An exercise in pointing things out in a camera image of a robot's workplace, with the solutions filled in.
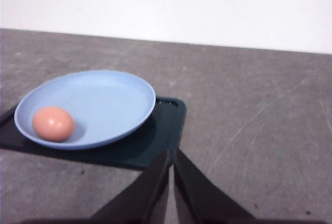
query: floor scratch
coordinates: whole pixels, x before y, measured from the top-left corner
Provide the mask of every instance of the floor scratch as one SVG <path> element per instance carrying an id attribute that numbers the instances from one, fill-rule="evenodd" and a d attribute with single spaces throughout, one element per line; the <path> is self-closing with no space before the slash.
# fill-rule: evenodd
<path id="1" fill-rule="evenodd" d="M 207 175 L 209 175 L 209 173 L 212 171 L 213 167 L 215 166 L 215 164 L 219 161 L 219 159 L 222 157 L 224 151 L 229 147 L 229 145 L 235 140 L 235 138 L 239 135 L 239 133 L 241 133 L 241 131 L 243 130 L 243 128 L 245 128 L 248 124 L 250 124 L 251 122 L 253 122 L 263 111 L 265 111 L 267 108 L 271 107 L 272 105 L 274 105 L 277 101 L 281 100 L 283 97 L 285 97 L 286 95 L 292 93 L 295 89 L 297 89 L 300 85 L 303 85 L 305 83 L 305 80 L 303 79 L 299 84 L 296 84 L 295 86 L 293 86 L 291 89 L 289 89 L 288 91 L 286 91 L 284 94 L 281 94 L 278 98 L 276 98 L 276 100 L 274 100 L 273 102 L 271 102 L 270 104 L 268 104 L 267 106 L 261 108 L 256 114 L 254 114 L 252 117 L 248 118 L 243 126 L 241 126 L 238 131 L 236 132 L 236 134 L 227 142 L 227 144 L 224 146 L 224 148 L 221 150 L 221 152 L 219 153 L 219 155 L 217 156 L 217 158 L 214 160 L 214 162 L 212 163 L 212 165 L 210 166 L 209 170 L 207 171 Z"/>
<path id="2" fill-rule="evenodd" d="M 248 148 L 248 154 L 247 157 L 245 158 L 245 162 L 244 162 L 244 167 L 243 167 L 243 172 L 242 172 L 242 176 L 241 176 L 241 181 L 243 182 L 243 180 L 245 179 L 246 176 L 246 172 L 247 172 L 247 165 L 248 165 L 248 161 L 249 161 L 249 157 L 250 157 L 250 153 L 251 153 L 251 149 L 252 146 L 254 145 L 254 143 L 257 140 L 257 136 L 251 141 L 249 148 Z M 247 195 L 247 187 L 244 188 L 244 192 L 245 195 Z"/>
<path id="3" fill-rule="evenodd" d="M 330 122 L 330 119 L 329 119 L 329 109 L 328 109 L 327 104 L 323 103 L 321 95 L 320 95 L 320 105 L 322 107 L 323 115 L 325 115 L 325 119 L 326 119 L 326 124 L 327 124 L 328 130 L 330 132 L 330 135 L 332 136 L 332 126 L 331 126 L 331 122 Z"/>

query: egg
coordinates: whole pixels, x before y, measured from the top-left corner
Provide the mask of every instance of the egg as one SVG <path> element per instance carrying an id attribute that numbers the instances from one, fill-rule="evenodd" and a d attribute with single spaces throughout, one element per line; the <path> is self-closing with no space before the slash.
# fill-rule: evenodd
<path id="1" fill-rule="evenodd" d="M 36 111 L 32 117 L 32 127 L 42 139 L 62 142 L 73 133 L 74 121 L 65 110 L 47 106 Z"/>

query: plate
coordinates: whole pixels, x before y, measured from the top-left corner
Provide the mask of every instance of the plate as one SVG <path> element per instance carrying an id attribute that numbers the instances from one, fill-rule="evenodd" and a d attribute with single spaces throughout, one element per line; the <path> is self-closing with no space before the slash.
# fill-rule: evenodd
<path id="1" fill-rule="evenodd" d="M 48 81 L 26 95 L 15 110 L 18 130 L 28 139 L 54 149 L 80 150 L 107 145 L 141 126 L 156 95 L 140 77 L 119 71 L 85 71 Z M 41 139 L 32 117 L 45 106 L 57 106 L 74 119 L 73 134 L 62 143 Z"/>

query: gray floor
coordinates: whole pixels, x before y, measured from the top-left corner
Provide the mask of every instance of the gray floor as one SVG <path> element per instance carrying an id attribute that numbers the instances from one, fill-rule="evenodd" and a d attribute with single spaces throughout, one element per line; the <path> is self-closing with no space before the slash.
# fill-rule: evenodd
<path id="1" fill-rule="evenodd" d="M 1 38 L 2 113 L 57 76 L 133 73 L 186 103 L 181 149 L 253 215 L 332 222 L 332 55 L 12 30 Z M 1 150 L 2 224 L 88 217 L 138 175 Z M 177 223 L 172 173 L 165 223 Z"/>

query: white wall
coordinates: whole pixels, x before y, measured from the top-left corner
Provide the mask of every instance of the white wall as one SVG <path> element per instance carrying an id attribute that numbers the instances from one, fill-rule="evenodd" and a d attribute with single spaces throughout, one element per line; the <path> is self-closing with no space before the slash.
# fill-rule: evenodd
<path id="1" fill-rule="evenodd" d="M 332 0 L 1 0 L 1 27 L 332 53 Z"/>

